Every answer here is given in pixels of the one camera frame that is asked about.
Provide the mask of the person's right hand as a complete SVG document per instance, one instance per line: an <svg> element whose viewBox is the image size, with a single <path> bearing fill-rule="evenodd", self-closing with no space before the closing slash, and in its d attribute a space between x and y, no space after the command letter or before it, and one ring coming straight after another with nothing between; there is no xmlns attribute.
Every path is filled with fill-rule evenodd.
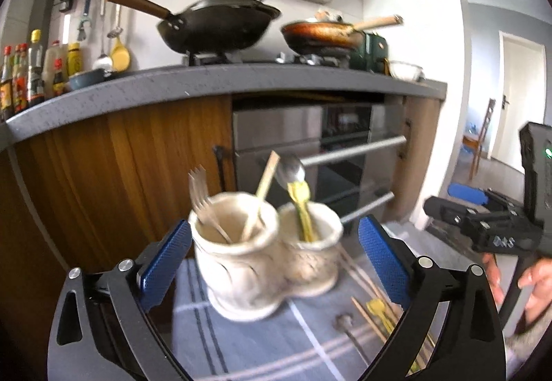
<svg viewBox="0 0 552 381"><path fill-rule="evenodd" d="M505 295L500 286L501 272L498 268L495 256L484 253L482 262L485 266L487 280L495 302L501 305ZM531 296L525 304L524 320L527 327L544 315L551 304L551 259L541 258L530 268L524 270L519 277L517 285L520 289L532 287Z"/></svg>

